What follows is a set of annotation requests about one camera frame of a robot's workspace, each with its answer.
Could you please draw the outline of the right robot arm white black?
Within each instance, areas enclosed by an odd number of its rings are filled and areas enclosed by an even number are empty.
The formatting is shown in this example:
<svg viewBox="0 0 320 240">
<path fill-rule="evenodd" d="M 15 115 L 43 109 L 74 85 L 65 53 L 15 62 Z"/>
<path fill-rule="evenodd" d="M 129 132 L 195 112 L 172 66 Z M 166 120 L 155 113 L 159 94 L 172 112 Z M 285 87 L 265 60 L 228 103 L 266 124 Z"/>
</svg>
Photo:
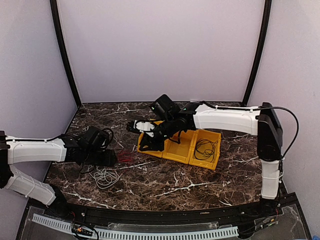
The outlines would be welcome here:
<svg viewBox="0 0 320 240">
<path fill-rule="evenodd" d="M 163 151 L 165 140 L 188 130 L 227 130 L 257 136 L 257 156 L 262 163 L 262 201 L 255 205 L 255 213 L 266 217 L 275 208 L 286 152 L 283 128 L 276 114 L 279 106 L 268 102 L 261 106 L 232 107 L 212 105 L 206 101 L 190 101 L 180 108 L 166 94 L 150 105 L 162 121 L 137 120 L 134 127 L 143 133 L 142 145 L 151 151 Z"/>
</svg>

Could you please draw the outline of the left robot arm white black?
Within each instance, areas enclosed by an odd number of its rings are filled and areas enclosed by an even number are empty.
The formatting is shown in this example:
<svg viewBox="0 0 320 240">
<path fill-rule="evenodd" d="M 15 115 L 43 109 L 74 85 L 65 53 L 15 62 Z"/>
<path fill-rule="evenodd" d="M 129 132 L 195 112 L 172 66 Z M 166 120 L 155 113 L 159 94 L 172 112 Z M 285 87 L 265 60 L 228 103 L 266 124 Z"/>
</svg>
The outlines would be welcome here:
<svg viewBox="0 0 320 240">
<path fill-rule="evenodd" d="M 12 190 L 48 206 L 60 218 L 67 218 L 70 206 L 58 187 L 40 182 L 15 167 L 25 162 L 76 163 L 112 167 L 116 153 L 108 146 L 110 129 L 90 126 L 80 135 L 61 134 L 49 139 L 17 138 L 0 132 L 0 187 Z"/>
</svg>

